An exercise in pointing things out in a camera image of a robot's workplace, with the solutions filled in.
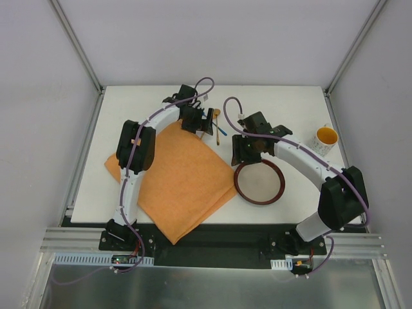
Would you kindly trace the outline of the red rimmed plate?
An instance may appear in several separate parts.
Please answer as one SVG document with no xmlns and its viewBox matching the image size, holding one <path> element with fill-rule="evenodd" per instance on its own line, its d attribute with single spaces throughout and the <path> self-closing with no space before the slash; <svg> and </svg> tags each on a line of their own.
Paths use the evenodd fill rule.
<svg viewBox="0 0 412 309">
<path fill-rule="evenodd" d="M 240 164 L 234 171 L 234 185 L 245 201 L 266 207 L 283 196 L 286 182 L 275 163 L 262 159 L 256 164 Z"/>
</svg>

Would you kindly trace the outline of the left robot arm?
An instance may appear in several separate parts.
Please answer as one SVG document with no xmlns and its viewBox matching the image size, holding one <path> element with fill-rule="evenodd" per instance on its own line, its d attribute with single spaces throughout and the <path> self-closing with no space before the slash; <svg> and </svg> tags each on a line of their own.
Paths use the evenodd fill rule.
<svg viewBox="0 0 412 309">
<path fill-rule="evenodd" d="M 120 167 L 119 206 L 106 223 L 99 250 L 132 251 L 143 244 L 132 226 L 137 219 L 136 203 L 143 177 L 155 158 L 156 135 L 177 120 L 184 131 L 212 135 L 212 109 L 204 112 L 202 108 L 208 92 L 199 93 L 196 86 L 183 84 L 142 122 L 124 122 L 115 153 Z"/>
</svg>

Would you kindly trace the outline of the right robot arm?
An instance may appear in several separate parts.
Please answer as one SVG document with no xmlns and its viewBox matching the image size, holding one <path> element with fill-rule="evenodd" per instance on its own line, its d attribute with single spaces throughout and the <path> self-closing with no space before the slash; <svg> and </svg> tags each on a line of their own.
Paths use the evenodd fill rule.
<svg viewBox="0 0 412 309">
<path fill-rule="evenodd" d="M 351 225 L 369 205 L 361 171 L 332 165 L 283 126 L 273 127 L 262 112 L 238 116 L 241 129 L 232 137 L 233 166 L 256 164 L 267 153 L 288 163 L 319 190 L 317 210 L 276 239 L 279 250 L 296 256 L 310 250 L 313 240 Z"/>
</svg>

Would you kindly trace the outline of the blue metal fork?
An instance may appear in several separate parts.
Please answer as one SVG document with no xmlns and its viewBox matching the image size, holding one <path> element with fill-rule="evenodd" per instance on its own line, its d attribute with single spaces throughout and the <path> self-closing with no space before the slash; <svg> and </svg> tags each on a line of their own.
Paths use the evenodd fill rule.
<svg viewBox="0 0 412 309">
<path fill-rule="evenodd" d="M 221 128 L 219 128 L 218 124 L 215 123 L 215 120 L 220 115 L 220 113 L 221 113 L 221 111 L 219 109 L 217 109 L 216 111 L 213 112 L 212 125 L 214 125 L 224 136 L 227 136 L 227 133 L 224 130 L 222 130 Z"/>
</svg>

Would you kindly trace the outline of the white floral mug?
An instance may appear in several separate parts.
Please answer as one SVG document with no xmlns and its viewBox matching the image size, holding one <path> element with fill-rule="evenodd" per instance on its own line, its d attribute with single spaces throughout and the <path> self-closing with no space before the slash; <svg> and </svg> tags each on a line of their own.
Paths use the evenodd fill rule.
<svg viewBox="0 0 412 309">
<path fill-rule="evenodd" d="M 312 137 L 309 148 L 319 156 L 325 157 L 338 143 L 339 135 L 331 124 L 320 127 Z"/>
</svg>

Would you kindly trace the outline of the orange cloth placemat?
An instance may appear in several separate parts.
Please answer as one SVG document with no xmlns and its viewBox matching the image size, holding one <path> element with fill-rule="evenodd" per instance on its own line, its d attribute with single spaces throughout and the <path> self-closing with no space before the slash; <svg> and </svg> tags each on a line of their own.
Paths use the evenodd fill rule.
<svg viewBox="0 0 412 309">
<path fill-rule="evenodd" d="M 174 122 L 156 136 L 154 161 L 132 206 L 175 245 L 236 194 L 232 168 Z"/>
</svg>

